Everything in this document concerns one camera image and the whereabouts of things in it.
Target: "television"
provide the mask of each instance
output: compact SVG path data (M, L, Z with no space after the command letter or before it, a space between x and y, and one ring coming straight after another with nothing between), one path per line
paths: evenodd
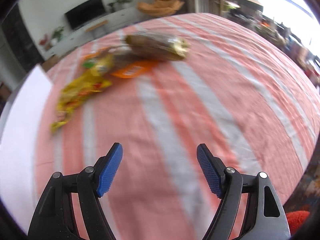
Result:
M70 27L77 30L87 22L106 14L102 0L88 0L65 13Z

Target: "white cabinet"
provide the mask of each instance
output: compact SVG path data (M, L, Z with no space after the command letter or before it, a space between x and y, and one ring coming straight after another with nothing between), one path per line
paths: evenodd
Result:
M70 33L68 36L64 37L59 43L57 43L54 47L49 49L46 52L42 53L42 56L47 60L49 57L53 55L57 55L58 57L63 56L68 51L82 46L83 44L94 40L94 36L90 33L86 32L92 26L95 26L101 23L104 20L108 20L108 23L105 25L105 29L108 33L116 31L120 28L126 27L130 24L133 24L140 20L140 13L135 7L130 7L127 9L123 9L117 11L115 13L108 14L103 16L97 20L94 20L87 25L81 27L80 29ZM97 33L97 36L101 36L98 34L99 30L104 30L104 27L99 27L99 29L95 30L94 32Z

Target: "bed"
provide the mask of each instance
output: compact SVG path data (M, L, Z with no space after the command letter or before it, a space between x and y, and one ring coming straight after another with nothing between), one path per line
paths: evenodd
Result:
M161 63L90 98L51 135L59 92L82 73L81 58L139 30L184 37L191 44L188 58ZM241 173L266 172L285 203L319 134L319 95L297 65L257 34L211 14L118 30L77 48L48 76L54 86L36 142L35 203L55 171L78 173L120 142L124 157L101 199L117 239L202 239L219 201L197 163L198 144ZM87 238L76 195L73 200ZM231 237L241 228L245 201Z

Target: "yellow snack bag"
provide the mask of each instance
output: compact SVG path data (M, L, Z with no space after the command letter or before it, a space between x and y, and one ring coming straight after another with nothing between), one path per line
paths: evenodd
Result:
M74 109L82 105L91 94L101 92L112 85L111 81L102 77L112 67L112 54L108 54L61 91L56 107L58 120L51 125L52 132L65 125L70 120Z

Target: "tv stand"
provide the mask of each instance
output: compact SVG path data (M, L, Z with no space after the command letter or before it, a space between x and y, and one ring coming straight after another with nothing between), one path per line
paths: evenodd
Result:
M104 26L106 31L104 30L101 34L111 33L123 27L139 22L141 17L142 14L135 7L130 7L110 13L108 15L104 15L71 32L48 51L43 50L40 51L40 53L45 60L53 55L61 57L68 51L94 40L96 37L91 34L92 30L97 32L99 27Z

